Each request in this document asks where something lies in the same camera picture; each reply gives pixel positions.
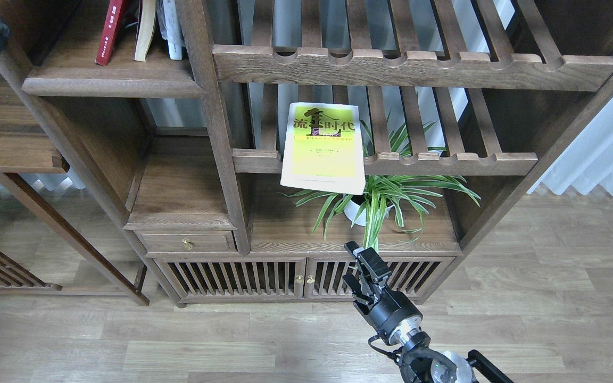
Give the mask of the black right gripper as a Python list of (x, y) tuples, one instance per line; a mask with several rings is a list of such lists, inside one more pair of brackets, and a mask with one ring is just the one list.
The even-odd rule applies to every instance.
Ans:
[(376, 331), (368, 344), (382, 339), (387, 346), (423, 346), (423, 315), (403, 293), (387, 287), (391, 276), (387, 263), (373, 248), (363, 249), (356, 242), (344, 247), (355, 259), (359, 274), (345, 274), (343, 281), (351, 290), (354, 306)]

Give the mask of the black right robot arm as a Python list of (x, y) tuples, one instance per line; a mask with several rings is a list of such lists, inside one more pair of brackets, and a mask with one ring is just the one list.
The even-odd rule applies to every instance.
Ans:
[(390, 268), (373, 248), (364, 249), (348, 242), (345, 249), (355, 259), (359, 274), (345, 274), (343, 281), (353, 296), (353, 305), (373, 327), (372, 344), (382, 339), (387, 346), (401, 344), (395, 351), (373, 347), (400, 368), (404, 382), (476, 382), (474, 370), (490, 382), (511, 382), (479, 351), (473, 349), (467, 358), (453, 352), (431, 349), (430, 337), (421, 329), (423, 315), (411, 301), (387, 286)]

